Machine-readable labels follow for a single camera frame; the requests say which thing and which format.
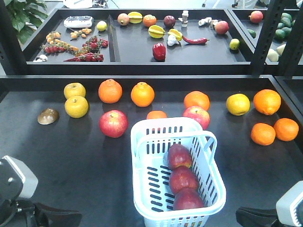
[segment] apple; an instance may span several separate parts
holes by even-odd
[[[173,28],[176,23],[176,19],[173,16],[166,16],[163,21],[165,27]]]
[[[263,13],[261,11],[255,10],[248,17],[252,23],[258,24],[263,20]]]
[[[179,166],[170,174],[169,187],[171,192],[175,195],[182,188],[193,188],[197,190],[199,182],[196,175],[189,168],[186,166]]]
[[[183,188],[176,194],[173,210],[187,210],[205,207],[199,193],[192,188]]]
[[[190,168],[192,159],[189,151],[181,144],[173,144],[168,150],[168,167],[173,170],[179,166]]]
[[[99,120],[99,128],[101,132],[112,138],[122,136],[127,127],[127,116],[119,110],[110,110],[104,113]]]
[[[197,105],[187,108],[183,113],[183,117],[189,117],[196,120],[202,126],[203,130],[206,130],[210,123],[209,113]]]
[[[214,29],[215,29],[217,34],[223,35],[229,30],[229,26],[228,26],[228,23],[226,21],[221,20],[218,23],[216,23]]]
[[[89,103],[82,96],[72,96],[64,104],[66,113],[72,118],[81,118],[89,110]]]
[[[129,16],[126,13],[119,14],[117,20],[118,23],[122,26],[126,26],[129,24]]]
[[[64,96],[66,99],[73,96],[82,96],[85,97],[86,90],[85,87],[81,83],[70,83],[64,87]]]

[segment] white plastic basket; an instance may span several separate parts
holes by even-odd
[[[166,155],[174,143],[190,152],[204,208],[172,210],[174,196],[168,184],[171,171]],[[146,227],[202,227],[210,215],[223,208],[226,189],[214,161],[216,145],[216,137],[191,118],[143,120],[133,126],[134,205]]]

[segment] orange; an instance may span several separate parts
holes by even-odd
[[[209,97],[201,91],[188,93],[184,98],[184,106],[187,109],[194,105],[200,106],[207,111],[210,107]]]
[[[122,87],[115,80],[107,79],[100,84],[98,94],[102,102],[116,103],[122,96]]]
[[[268,146],[274,142],[276,132],[269,124],[257,123],[252,127],[250,137],[255,143]]]
[[[276,121],[274,129],[279,140],[291,141],[297,137],[299,125],[292,119],[281,118]]]
[[[139,107],[149,106],[154,98],[154,90],[145,82],[137,83],[131,91],[131,99]]]
[[[253,103],[260,113],[273,115],[280,108],[281,97],[276,91],[263,89],[255,94]]]
[[[146,116],[146,119],[158,119],[158,118],[167,118],[167,114],[162,110],[153,110],[150,111]]]

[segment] lemon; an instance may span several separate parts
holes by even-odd
[[[227,98],[226,108],[231,114],[241,116],[250,110],[250,100],[244,94],[234,94]]]

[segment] green vegetable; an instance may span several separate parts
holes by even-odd
[[[247,29],[248,33],[251,35],[251,37],[253,38],[256,38],[257,37],[257,34],[254,30],[251,30],[251,29]]]

